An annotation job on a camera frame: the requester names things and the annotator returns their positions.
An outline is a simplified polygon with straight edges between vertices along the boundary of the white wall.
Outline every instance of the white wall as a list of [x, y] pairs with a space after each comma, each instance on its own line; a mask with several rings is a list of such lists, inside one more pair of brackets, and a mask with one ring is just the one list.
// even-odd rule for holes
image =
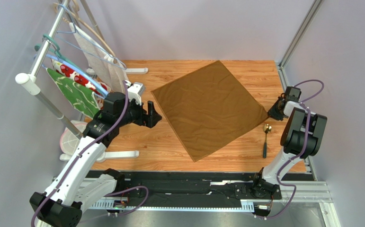
[[89, 6], [120, 59], [278, 61], [312, 2], [101, 0]]
[[[324, 1], [285, 71], [290, 84], [325, 82], [308, 102], [328, 117], [316, 172], [328, 182], [342, 226], [365, 226], [365, 1]], [[318, 88], [302, 86], [303, 97]]]
[[[0, 1], [0, 226], [29, 226], [29, 198], [42, 192], [57, 175], [59, 137], [63, 125], [36, 98], [15, 83], [15, 75], [28, 72], [41, 42], [53, 23], [51, 0]], [[85, 63], [84, 55], [64, 47], [64, 54]], [[68, 117], [78, 113], [59, 93], [43, 69], [37, 84]]]

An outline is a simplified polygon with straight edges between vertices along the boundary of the green hanger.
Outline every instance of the green hanger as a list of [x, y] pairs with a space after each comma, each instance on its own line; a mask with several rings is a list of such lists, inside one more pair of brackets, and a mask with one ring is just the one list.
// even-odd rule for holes
[[[71, 64], [72, 66], [80, 69], [75, 63], [73, 63], [71, 60], [69, 60], [68, 58], [66, 58], [65, 56], [63, 56], [61, 53], [60, 53], [60, 46], [58, 45], [58, 43], [53, 39], [51, 38], [50, 36], [48, 36], [47, 34], [43, 34], [42, 37], [46, 40], [48, 40], [51, 44], [53, 44], [54, 46], [54, 49], [51, 49], [49, 48], [49, 51], [54, 53], [58, 58], [62, 59], [63, 61], [66, 61], [68, 62], [69, 64]], [[39, 51], [39, 49], [41, 48], [41, 45], [40, 44], [37, 44], [34, 46], [34, 49], [35, 51]]]

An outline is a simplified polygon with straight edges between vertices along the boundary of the green patterned cloth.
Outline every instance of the green patterned cloth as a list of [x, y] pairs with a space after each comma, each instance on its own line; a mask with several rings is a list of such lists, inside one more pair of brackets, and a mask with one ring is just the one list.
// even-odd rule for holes
[[46, 71], [76, 110], [89, 118], [94, 117], [94, 115], [99, 111], [97, 101], [94, 97], [94, 91], [74, 82], [53, 69], [47, 68]]

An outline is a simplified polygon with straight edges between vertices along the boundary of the spoon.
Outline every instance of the spoon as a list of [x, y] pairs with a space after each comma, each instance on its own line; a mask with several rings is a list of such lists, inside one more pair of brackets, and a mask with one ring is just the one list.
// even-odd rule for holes
[[264, 143], [264, 153], [263, 153], [263, 158], [266, 158], [266, 153], [267, 153], [267, 134], [270, 133], [270, 131], [272, 130], [272, 126], [270, 126], [269, 124], [264, 125], [264, 132], [265, 132], [265, 143]]

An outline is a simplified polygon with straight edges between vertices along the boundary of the wood surface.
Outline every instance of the wood surface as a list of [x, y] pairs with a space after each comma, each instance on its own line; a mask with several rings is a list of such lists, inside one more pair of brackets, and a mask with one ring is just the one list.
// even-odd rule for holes
[[[131, 82], [141, 82], [146, 86], [142, 96], [143, 101], [145, 103], [149, 100], [154, 101], [156, 111], [163, 116], [163, 119], [152, 129], [135, 124], [122, 127], [120, 134], [107, 149], [107, 151], [138, 150], [140, 151], [138, 158], [106, 160], [103, 163], [95, 163], [92, 169], [257, 172], [268, 165], [281, 148], [280, 137], [287, 120], [281, 122], [267, 119], [224, 148], [193, 162], [155, 102], [152, 90], [212, 62], [214, 61], [124, 61], [129, 68], [149, 68], [147, 74], [128, 75], [128, 77]], [[222, 61], [222, 63], [265, 107], [266, 111], [283, 92], [274, 61]], [[262, 157], [265, 141], [262, 127], [265, 123], [272, 126], [272, 131], [267, 136], [267, 158]], [[299, 162], [291, 171], [305, 172], [304, 163]]]

